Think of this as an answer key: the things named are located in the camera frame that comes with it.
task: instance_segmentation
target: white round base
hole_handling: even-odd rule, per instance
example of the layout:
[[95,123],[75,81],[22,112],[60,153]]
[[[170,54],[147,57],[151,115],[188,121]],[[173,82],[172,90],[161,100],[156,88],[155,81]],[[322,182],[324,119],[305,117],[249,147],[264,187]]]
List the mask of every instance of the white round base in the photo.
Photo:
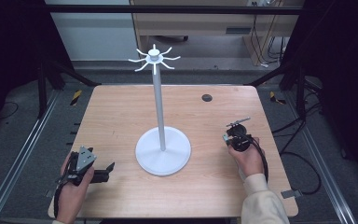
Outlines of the white round base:
[[158,128],[144,133],[136,145],[136,160],[152,175],[172,175],[190,159],[191,146],[185,134],[173,127],[165,127],[164,132],[164,151],[160,149]]

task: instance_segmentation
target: beige sleeve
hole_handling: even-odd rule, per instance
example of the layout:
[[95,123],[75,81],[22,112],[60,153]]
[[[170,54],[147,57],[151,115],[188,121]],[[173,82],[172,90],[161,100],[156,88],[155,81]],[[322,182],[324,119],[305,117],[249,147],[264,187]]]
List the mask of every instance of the beige sleeve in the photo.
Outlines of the beige sleeve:
[[52,224],[65,224],[65,223],[54,220]]
[[246,177],[243,185],[247,194],[243,201],[241,223],[289,223],[283,204],[269,190],[263,174]]

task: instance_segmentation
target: aluminum rail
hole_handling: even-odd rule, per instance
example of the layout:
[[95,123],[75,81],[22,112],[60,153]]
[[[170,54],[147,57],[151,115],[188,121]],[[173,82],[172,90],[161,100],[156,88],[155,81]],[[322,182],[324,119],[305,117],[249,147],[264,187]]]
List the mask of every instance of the aluminum rail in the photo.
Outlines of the aluminum rail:
[[1,184],[0,187],[0,212],[2,211],[5,202],[7,201],[8,196],[10,195],[11,191],[13,190],[17,180],[20,177],[22,168],[24,167],[25,163],[28,161],[29,156],[31,155],[34,146],[39,138],[40,134],[42,133],[45,125],[48,121],[48,118],[53,110],[57,99],[60,95],[59,91],[54,91],[49,99],[48,102],[48,110],[46,111],[45,115],[38,119],[28,136],[27,140],[25,141],[22,149],[17,156],[17,159],[14,161],[13,165],[11,166],[4,182]]
[[168,14],[251,14],[304,15],[323,13],[323,8],[303,7],[225,7],[225,6],[126,6],[126,5],[23,5],[24,9],[39,9],[65,13],[168,13]]
[[[283,94],[285,95],[285,98],[288,99],[288,103],[292,109],[292,112],[297,119],[298,114],[296,112],[294,96],[288,92],[284,92]],[[310,157],[315,164],[315,168],[321,175],[322,183],[327,192],[327,195],[330,198],[331,204],[336,210],[339,221],[342,224],[355,224],[356,219],[354,218],[353,213],[351,212],[351,209],[344,198],[344,195],[342,194],[333,174],[330,172],[330,169],[324,161],[324,157],[320,153],[320,150],[313,140],[310,130],[307,126],[304,127],[302,134],[304,141],[308,145],[307,149]]]

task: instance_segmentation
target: white stand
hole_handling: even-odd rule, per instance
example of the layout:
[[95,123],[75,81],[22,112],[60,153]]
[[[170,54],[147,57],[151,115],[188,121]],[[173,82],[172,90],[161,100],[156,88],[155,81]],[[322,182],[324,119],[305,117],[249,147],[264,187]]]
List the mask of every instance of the white stand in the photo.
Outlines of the white stand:
[[158,127],[147,131],[141,136],[136,145],[135,155],[142,168],[149,174],[158,176],[172,175],[180,171],[187,164],[191,154],[191,145],[185,134],[173,127],[164,126],[159,64],[162,63],[167,68],[173,69],[163,62],[164,59],[176,60],[180,58],[164,58],[163,55],[171,49],[169,48],[166,52],[159,53],[156,45],[153,45],[153,49],[149,50],[148,54],[137,49],[140,54],[146,57],[141,60],[129,60],[134,63],[146,61],[146,64],[135,70],[135,72],[143,70],[150,63],[153,64],[153,85]]

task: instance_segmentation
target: white wall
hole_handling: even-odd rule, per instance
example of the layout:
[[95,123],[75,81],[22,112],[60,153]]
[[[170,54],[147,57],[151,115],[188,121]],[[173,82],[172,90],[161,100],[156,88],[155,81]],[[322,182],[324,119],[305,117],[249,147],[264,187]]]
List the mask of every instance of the white wall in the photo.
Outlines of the white wall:
[[[129,0],[45,0],[46,4],[128,5]],[[51,13],[72,61],[139,58],[130,13]]]

